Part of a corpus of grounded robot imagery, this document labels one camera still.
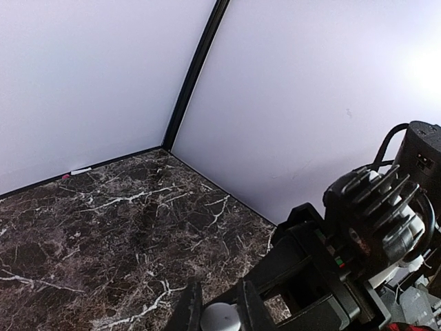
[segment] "marble surface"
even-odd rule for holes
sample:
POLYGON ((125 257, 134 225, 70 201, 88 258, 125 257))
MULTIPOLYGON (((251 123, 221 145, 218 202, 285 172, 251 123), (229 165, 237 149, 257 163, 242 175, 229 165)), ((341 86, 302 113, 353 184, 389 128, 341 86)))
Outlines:
POLYGON ((188 277, 210 300, 273 229, 162 150, 16 194, 0 201, 0 330, 161 330, 188 277))

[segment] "white panel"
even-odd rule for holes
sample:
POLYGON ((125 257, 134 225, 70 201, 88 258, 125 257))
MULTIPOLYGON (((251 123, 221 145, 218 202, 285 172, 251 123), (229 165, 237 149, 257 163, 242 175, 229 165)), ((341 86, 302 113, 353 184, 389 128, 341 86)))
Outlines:
POLYGON ((0 194, 160 145, 214 2, 2 1, 0 194))
POLYGON ((390 128, 441 122, 440 17, 439 1, 232 1, 174 153, 275 223, 322 212, 390 128))

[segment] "black corner strip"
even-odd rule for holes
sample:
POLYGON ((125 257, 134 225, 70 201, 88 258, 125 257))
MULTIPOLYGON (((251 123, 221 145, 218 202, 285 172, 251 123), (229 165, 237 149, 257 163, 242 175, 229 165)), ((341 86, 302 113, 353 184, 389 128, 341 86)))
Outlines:
POLYGON ((187 71, 187 76, 185 76, 184 84, 179 92, 178 100, 174 106, 172 118, 170 119, 167 131, 165 132, 162 148, 168 152, 170 152, 173 148, 189 100, 192 96, 194 87, 196 86, 196 82, 199 74, 201 73, 205 59, 207 58, 209 48, 213 43, 216 31, 221 24, 221 20, 225 14, 228 3, 229 0, 216 1, 207 25, 205 26, 201 40, 199 41, 198 47, 194 53, 192 62, 190 63, 190 67, 187 71))
MULTIPOLYGON (((107 160, 107 161, 104 161, 104 162, 100 162, 100 163, 97 163, 97 164, 94 164, 94 165, 91 165, 91 166, 90 165, 89 166, 85 166, 84 168, 96 169, 96 168, 102 167, 104 165, 106 166, 107 164, 111 164, 111 163, 114 163, 114 162, 117 162, 117 161, 121 161, 121 160, 124 160, 124 159, 129 159, 130 157, 135 157, 137 155, 141 155, 141 154, 144 154, 144 153, 147 153, 147 152, 152 152, 154 150, 160 150, 160 149, 162 149, 162 147, 156 146, 156 147, 148 148, 146 150, 141 150, 139 152, 135 152, 135 153, 132 153, 132 154, 124 155, 122 157, 116 157, 115 159, 110 159, 110 160, 107 160)), ((0 194, 0 200, 6 199, 8 197, 11 197, 12 195, 15 195, 15 194, 18 194, 18 193, 22 193, 22 192, 25 192, 27 190, 31 190, 33 188, 36 188, 36 187, 39 187, 39 186, 42 186, 42 185, 45 185, 45 184, 52 183, 53 181, 61 179, 65 174, 68 174, 68 173, 70 173, 70 172, 65 172, 64 174, 60 174, 58 176, 55 176, 55 177, 52 177, 52 178, 49 178, 49 179, 45 179, 44 181, 39 181, 37 183, 33 183, 33 184, 30 184, 30 185, 24 186, 22 188, 17 188, 16 190, 0 194)))

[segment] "brown marble countertop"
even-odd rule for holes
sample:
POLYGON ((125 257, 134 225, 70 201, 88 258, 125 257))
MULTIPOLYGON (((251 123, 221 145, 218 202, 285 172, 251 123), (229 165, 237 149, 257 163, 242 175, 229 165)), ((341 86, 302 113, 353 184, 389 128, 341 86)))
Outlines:
POLYGON ((189 277, 204 300, 273 226, 162 150, 0 200, 0 330, 161 330, 189 277))

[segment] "white round object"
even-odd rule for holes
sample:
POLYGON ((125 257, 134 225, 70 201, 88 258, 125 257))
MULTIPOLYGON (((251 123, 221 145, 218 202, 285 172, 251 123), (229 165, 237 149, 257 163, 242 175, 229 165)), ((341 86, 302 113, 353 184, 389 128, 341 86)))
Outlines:
POLYGON ((202 331, 239 331, 239 314, 228 303, 213 303, 202 313, 201 328, 202 331))

